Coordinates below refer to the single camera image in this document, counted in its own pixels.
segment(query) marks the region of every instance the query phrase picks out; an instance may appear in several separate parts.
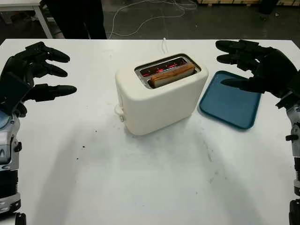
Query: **white table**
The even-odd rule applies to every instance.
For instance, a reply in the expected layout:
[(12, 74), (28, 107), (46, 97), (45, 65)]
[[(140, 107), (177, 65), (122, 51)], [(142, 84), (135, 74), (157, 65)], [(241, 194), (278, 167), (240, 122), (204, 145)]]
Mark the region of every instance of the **white table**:
[[(6, 40), (7, 58), (39, 40)], [(255, 125), (236, 130), (199, 114), (146, 136), (131, 135), (114, 114), (118, 67), (162, 56), (160, 40), (58, 40), (69, 54), (67, 78), (78, 91), (55, 101), (28, 101), (21, 118), (21, 211), (30, 225), (287, 225), (293, 157), (290, 122), (278, 99), (262, 95)], [(300, 68), (292, 41), (264, 40)], [(210, 72), (250, 75), (220, 64), (215, 40), (168, 40), (169, 51), (191, 53)]]
[(41, 0), (0, 0), (0, 12), (34, 10), (47, 38), (53, 38), (40, 2)]

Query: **white cable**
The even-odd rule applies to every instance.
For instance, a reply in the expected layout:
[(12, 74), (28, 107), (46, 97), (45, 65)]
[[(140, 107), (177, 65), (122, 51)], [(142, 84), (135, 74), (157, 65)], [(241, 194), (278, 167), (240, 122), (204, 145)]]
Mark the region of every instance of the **white cable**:
[(163, 51), (164, 54), (166, 52), (169, 53), (168, 46), (167, 46), (167, 40), (165, 37), (163, 38), (163, 41), (161, 42), (161, 50)]
[(165, 54), (165, 50), (164, 50), (164, 41), (165, 41), (165, 38), (164, 38), (163, 41), (161, 42), (161, 50), (163, 51), (163, 54)]
[[(115, 21), (115, 18), (116, 18), (116, 16), (117, 16), (117, 14), (118, 14), (121, 10), (123, 10), (123, 9), (125, 9), (125, 8), (127, 8), (127, 7), (129, 7), (129, 6), (141, 4), (141, 3), (144, 3), (144, 2), (157, 3), (157, 4), (159, 4), (159, 3), (166, 3), (166, 4), (176, 5), (178, 8), (180, 8), (180, 9), (182, 10), (182, 14), (181, 14), (181, 15), (174, 15), (174, 16), (156, 16), (156, 17), (147, 19), (147, 20), (145, 20), (144, 22), (142, 22), (142, 23), (140, 24), (140, 26), (139, 26), (134, 32), (132, 32), (132, 33), (130, 33), (130, 34), (123, 35), (123, 34), (115, 33), (113, 30), (114, 30), (114, 21)], [(131, 35), (133, 35), (133, 34), (136, 34), (146, 22), (148, 22), (148, 21), (150, 21), (150, 20), (153, 20), (153, 19), (158, 19), (158, 18), (178, 18), (178, 17), (182, 17), (182, 16), (185, 14), (185, 9), (187, 9), (187, 10), (197, 9), (197, 4), (194, 3), (194, 2), (192, 2), (192, 4), (181, 4), (181, 3), (177, 3), (176, 0), (173, 0), (173, 2), (164, 1), (164, 0), (143, 0), (143, 1), (140, 1), (140, 2), (136, 2), (136, 3), (130, 4), (130, 5), (123, 6), (123, 7), (119, 8), (119, 9), (117, 10), (117, 12), (115, 13), (115, 15), (113, 16), (113, 19), (112, 19), (112, 31), (106, 32), (106, 33), (110, 33), (108, 39), (111, 39), (111, 37), (112, 37), (113, 34), (114, 34), (114, 35), (117, 35), (117, 36), (121, 36), (121, 37), (128, 37), (128, 36), (131, 36)]]

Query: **black pants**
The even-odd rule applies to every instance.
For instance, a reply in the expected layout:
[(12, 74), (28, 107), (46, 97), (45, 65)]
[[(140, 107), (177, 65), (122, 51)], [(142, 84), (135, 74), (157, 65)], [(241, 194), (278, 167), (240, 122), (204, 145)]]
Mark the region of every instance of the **black pants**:
[(46, 0), (61, 32), (68, 39), (106, 39), (101, 0)]

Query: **white toaster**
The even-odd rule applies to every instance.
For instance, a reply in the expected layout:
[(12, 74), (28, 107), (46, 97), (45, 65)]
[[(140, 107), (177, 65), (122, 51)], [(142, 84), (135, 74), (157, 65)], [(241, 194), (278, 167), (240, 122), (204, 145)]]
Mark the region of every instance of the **white toaster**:
[[(192, 73), (154, 87), (151, 79), (193, 64)], [(145, 135), (191, 115), (208, 76), (206, 67), (180, 53), (134, 63), (115, 76), (119, 104), (115, 112), (134, 135)]]

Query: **concrete floor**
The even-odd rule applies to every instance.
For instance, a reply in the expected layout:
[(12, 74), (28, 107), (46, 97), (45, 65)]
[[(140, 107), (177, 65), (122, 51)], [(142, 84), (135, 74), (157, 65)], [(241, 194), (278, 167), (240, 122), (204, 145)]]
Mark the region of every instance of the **concrete floor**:
[[(105, 29), (111, 31), (115, 12), (137, 0), (102, 0)], [(146, 19), (155, 16), (175, 16), (182, 10), (165, 3), (141, 3), (120, 11), (114, 32), (128, 34)], [(38, 21), (16, 20), (6, 25), (0, 20), (0, 43), (6, 38), (46, 38)], [(129, 37), (112, 35), (112, 39), (291, 39), (300, 47), (300, 8), (276, 7), (262, 18), (257, 6), (214, 5), (186, 10), (180, 18), (158, 18), (149, 21)]]

